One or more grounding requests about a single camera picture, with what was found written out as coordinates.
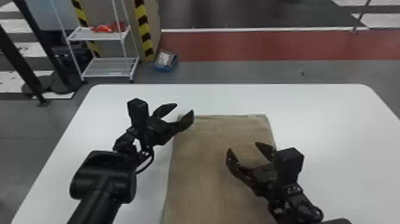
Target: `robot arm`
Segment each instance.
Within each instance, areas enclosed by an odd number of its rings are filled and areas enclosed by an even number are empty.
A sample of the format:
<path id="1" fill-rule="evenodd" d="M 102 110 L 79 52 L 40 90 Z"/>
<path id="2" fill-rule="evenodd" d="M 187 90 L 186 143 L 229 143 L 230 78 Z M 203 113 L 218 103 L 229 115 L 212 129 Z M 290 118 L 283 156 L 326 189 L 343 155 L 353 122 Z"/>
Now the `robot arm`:
<path id="1" fill-rule="evenodd" d="M 295 148 L 277 151 L 271 145 L 255 143 L 269 163 L 256 168 L 245 167 L 231 149 L 226 154 L 230 172 L 258 197 L 268 201 L 268 209 L 278 224 L 317 224 L 323 220 L 321 209 L 313 205 L 297 183 L 304 155 Z M 350 224 L 336 219 L 325 224 Z"/>
<path id="2" fill-rule="evenodd" d="M 110 224 L 120 206 L 133 201 L 136 175 L 153 162 L 153 147 L 166 144 L 193 124 L 193 110 L 177 122 L 162 120 L 176 106 L 164 104 L 149 116 L 145 101 L 135 98 L 128 102 L 132 125 L 116 140 L 112 151 L 92 151 L 74 175 L 70 195 L 80 203 L 68 224 Z M 135 139 L 140 151 L 133 145 Z"/>

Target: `black pole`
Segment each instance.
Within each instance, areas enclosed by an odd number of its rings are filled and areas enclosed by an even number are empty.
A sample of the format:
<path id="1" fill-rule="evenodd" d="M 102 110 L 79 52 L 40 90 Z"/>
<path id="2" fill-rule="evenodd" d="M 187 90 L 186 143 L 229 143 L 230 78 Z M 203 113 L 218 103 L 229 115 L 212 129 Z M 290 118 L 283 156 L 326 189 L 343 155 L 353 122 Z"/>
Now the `black pole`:
<path id="1" fill-rule="evenodd" d="M 41 104 L 47 104 L 48 101 L 43 97 L 41 93 L 42 84 L 1 25 L 0 38 L 0 49 L 7 60 L 12 64 L 12 66 L 14 66 L 14 69 L 19 73 L 19 75 L 28 85 L 32 93 L 37 97 L 39 102 Z"/>
<path id="2" fill-rule="evenodd" d="M 351 33 L 355 33 L 357 32 L 357 28 L 358 28 L 358 23 L 361 22 L 361 20 L 363 19 L 363 16 L 365 14 L 365 11 L 367 10 L 367 8 L 370 6 L 372 0 L 367 0 L 367 2 L 365 2 L 364 7 L 362 8 L 361 12 L 360 12 L 360 16 L 357 19 L 356 24 L 354 25 L 353 29 L 350 31 Z"/>
<path id="3" fill-rule="evenodd" d="M 48 46 L 46 38 L 44 37 L 36 20 L 33 18 L 32 13 L 30 13 L 30 10 L 29 10 L 28 5 L 26 4 L 25 0 L 14 0 L 14 3 L 17 5 L 17 7 L 20 10 L 20 12 L 22 13 L 22 15 L 24 15 L 25 20 L 27 21 L 28 25 L 32 29 L 32 31 L 35 34 L 40 45 L 46 52 L 47 57 L 50 59 L 50 62 L 53 64 L 54 69 L 57 72 L 58 76 L 60 77 L 61 81 L 65 84 L 66 87 L 70 88 L 72 91 L 75 91 L 75 89 L 73 89 L 73 85 L 71 84 L 66 73 L 64 72 L 63 67 L 60 65 L 57 58 L 55 57 L 53 50 Z"/>

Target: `white shelf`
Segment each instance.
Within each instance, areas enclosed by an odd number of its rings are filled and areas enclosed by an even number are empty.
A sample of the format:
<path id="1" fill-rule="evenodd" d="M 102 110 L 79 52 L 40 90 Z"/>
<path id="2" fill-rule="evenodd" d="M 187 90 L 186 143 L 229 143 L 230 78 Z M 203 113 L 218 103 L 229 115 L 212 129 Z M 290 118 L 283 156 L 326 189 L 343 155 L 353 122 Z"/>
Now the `white shelf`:
<path id="1" fill-rule="evenodd" d="M 125 32 L 120 33 L 99 33 L 90 30 L 90 27 L 77 27 L 72 32 L 68 40 L 69 41 L 120 41 L 125 40 L 126 36 L 130 32 L 130 26 L 126 27 Z"/>
<path id="2" fill-rule="evenodd" d="M 138 58 L 94 58 L 82 76 L 129 77 L 132 80 L 138 61 Z"/>

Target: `beige towel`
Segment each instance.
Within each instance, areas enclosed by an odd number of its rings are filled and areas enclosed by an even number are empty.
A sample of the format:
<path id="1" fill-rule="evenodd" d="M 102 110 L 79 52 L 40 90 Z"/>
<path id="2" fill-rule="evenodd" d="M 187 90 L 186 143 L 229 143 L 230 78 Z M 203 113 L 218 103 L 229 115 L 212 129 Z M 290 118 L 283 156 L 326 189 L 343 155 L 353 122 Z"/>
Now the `beige towel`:
<path id="1" fill-rule="evenodd" d="M 247 166 L 267 163 L 255 141 L 274 145 L 265 115 L 196 116 L 174 139 L 162 224 L 275 223 L 225 165 L 228 148 Z"/>

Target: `white table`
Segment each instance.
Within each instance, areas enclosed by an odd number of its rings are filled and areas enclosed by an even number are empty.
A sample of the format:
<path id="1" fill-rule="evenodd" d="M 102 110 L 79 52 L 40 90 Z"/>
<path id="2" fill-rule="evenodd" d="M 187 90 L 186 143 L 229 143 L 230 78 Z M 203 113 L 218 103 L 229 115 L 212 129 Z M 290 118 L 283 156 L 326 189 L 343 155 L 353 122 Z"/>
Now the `white table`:
<path id="1" fill-rule="evenodd" d="M 78 201 L 70 181 L 92 150 L 110 150 L 129 126 L 126 102 L 151 110 L 179 106 L 167 120 L 195 114 L 265 113 L 278 148 L 305 154 L 300 184 L 327 219 L 353 224 L 398 222 L 400 121 L 363 85 L 101 85 L 92 88 L 17 212 L 13 224 L 66 223 Z M 138 177 L 135 200 L 116 224 L 160 223 L 171 142 Z"/>

